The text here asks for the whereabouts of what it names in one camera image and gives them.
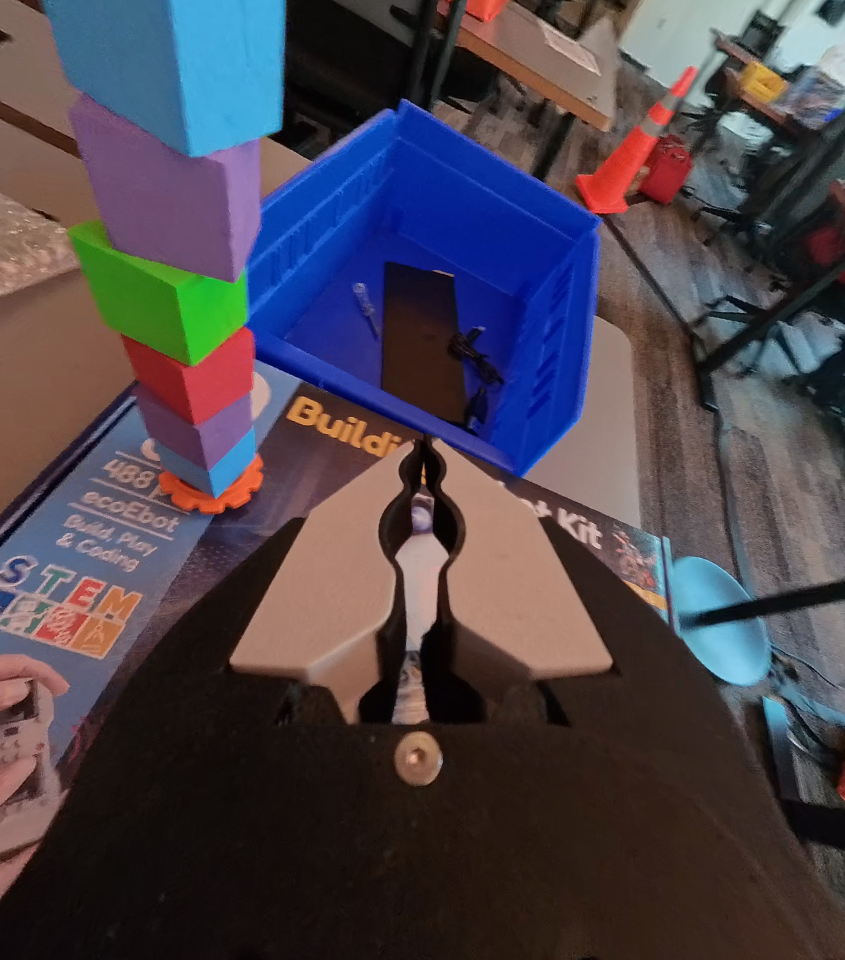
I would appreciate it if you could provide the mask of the small orange plastic wheel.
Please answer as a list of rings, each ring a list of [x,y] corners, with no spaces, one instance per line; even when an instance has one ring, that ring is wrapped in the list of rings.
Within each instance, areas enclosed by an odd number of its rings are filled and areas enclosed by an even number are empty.
[[[211,496],[170,471],[159,475],[159,490],[170,498],[176,508],[184,511],[198,511],[203,515],[218,516],[227,510],[239,509],[252,499],[263,481],[263,462],[256,454],[239,476],[218,496]]]

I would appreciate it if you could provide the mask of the orange traffic cone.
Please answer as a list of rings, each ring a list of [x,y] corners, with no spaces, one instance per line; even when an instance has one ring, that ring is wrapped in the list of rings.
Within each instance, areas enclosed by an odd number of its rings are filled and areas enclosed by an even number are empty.
[[[595,173],[576,176],[576,190],[588,211],[605,215],[628,210],[626,191],[692,88],[698,72],[696,66],[687,67]]]

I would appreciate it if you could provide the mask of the light wooden side table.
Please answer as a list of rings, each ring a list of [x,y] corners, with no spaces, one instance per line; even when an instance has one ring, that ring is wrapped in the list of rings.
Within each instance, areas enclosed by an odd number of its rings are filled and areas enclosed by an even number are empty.
[[[462,8],[462,2],[452,2],[447,8],[445,24],[453,28],[456,46],[535,91],[561,111],[536,152],[533,177],[547,179],[576,121],[603,134],[613,128],[620,57],[612,18],[593,22],[574,39],[597,56],[601,70],[601,76],[597,76],[549,47],[541,28],[546,21],[534,12],[508,3],[496,18],[484,23]]]

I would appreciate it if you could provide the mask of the thin black rod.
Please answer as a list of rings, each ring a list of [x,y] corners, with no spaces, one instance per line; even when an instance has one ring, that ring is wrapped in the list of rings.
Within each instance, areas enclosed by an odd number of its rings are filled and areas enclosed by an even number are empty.
[[[845,580],[805,586],[730,606],[722,606],[688,615],[684,625],[690,629],[724,623],[769,618],[800,610],[845,602]]]

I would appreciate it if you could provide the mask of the dark wooden table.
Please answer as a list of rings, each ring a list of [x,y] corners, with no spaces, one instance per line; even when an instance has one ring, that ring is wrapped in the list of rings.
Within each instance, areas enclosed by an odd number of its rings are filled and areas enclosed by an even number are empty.
[[[787,79],[787,89],[774,102],[764,103],[740,90],[740,76],[751,61],[759,57],[728,34],[718,32],[716,51],[726,56],[719,71],[720,96],[706,118],[715,130],[730,114],[748,114],[756,123],[772,131],[796,138],[818,132],[838,114],[845,100],[845,85],[825,71],[812,66],[795,78]]]

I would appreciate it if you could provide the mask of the blue plastic storage bin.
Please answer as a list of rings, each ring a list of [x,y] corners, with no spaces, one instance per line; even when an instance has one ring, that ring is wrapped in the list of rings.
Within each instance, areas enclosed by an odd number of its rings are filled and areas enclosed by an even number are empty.
[[[385,109],[261,199],[248,259],[256,358],[525,475],[582,415],[599,220],[430,113]],[[503,378],[468,433],[382,385],[384,267],[453,277],[463,332]]]

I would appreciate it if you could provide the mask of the red wooden cube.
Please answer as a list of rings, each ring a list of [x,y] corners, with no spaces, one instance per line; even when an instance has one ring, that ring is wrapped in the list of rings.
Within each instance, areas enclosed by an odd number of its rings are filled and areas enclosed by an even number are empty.
[[[246,326],[192,366],[120,338],[136,382],[190,424],[200,425],[252,391],[256,346]]]

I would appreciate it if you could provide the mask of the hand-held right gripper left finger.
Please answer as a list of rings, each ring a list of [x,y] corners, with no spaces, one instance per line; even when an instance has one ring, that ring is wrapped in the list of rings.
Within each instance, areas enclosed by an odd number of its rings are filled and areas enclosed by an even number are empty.
[[[310,510],[229,658],[327,689],[344,720],[389,723],[406,652],[404,576],[424,465],[411,440]]]

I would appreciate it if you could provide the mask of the small clear-handled screwdriver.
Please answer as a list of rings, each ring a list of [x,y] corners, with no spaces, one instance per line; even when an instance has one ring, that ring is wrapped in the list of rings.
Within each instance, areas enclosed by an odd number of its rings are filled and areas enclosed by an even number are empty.
[[[379,314],[374,306],[367,286],[362,282],[352,284],[352,294],[356,300],[361,314],[368,323],[368,327],[376,340],[381,340],[382,327]]]

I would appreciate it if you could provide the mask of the green wooden cube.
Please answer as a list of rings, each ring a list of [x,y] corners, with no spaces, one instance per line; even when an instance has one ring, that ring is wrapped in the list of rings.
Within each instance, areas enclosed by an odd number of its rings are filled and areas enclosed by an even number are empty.
[[[103,321],[133,341],[193,366],[247,323],[245,273],[227,282],[126,254],[101,221],[68,235]]]

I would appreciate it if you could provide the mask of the purple wooden cube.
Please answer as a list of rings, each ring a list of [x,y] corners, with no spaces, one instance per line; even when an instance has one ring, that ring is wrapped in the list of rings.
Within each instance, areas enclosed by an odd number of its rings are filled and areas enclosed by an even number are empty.
[[[149,437],[205,469],[214,467],[253,426],[249,392],[198,424],[173,412],[146,387],[136,385],[134,393]]]
[[[69,121],[117,251],[236,282],[261,225],[261,141],[191,157],[81,93]]]

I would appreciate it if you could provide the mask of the blue wooden cube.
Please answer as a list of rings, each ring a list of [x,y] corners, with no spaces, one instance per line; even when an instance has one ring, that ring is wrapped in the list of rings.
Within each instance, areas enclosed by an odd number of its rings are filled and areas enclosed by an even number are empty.
[[[258,452],[257,436],[253,428],[212,467],[203,467],[157,443],[163,469],[195,490],[212,498],[219,498],[245,473]]]
[[[44,1],[69,83],[189,157],[284,123],[285,1]]]

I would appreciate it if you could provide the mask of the dark blue cardboard kit box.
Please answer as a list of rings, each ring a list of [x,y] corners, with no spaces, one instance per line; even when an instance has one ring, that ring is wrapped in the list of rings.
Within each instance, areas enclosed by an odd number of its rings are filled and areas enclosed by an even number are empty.
[[[283,524],[420,432],[256,362],[259,491],[183,511],[141,390],[0,532],[0,898],[45,836],[103,719],[162,635]]]

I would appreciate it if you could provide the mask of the yellow plastic bin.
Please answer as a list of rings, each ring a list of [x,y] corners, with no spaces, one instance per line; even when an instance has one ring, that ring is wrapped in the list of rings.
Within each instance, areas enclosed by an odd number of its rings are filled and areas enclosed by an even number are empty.
[[[758,60],[749,61],[739,76],[739,89],[754,100],[770,104],[781,96],[789,82]]]

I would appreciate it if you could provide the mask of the red bag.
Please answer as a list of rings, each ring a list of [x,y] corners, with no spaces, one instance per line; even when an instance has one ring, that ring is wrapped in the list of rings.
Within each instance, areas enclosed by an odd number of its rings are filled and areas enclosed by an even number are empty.
[[[656,141],[647,160],[648,172],[639,193],[662,206],[670,205],[693,171],[693,156],[680,136],[667,133]]]

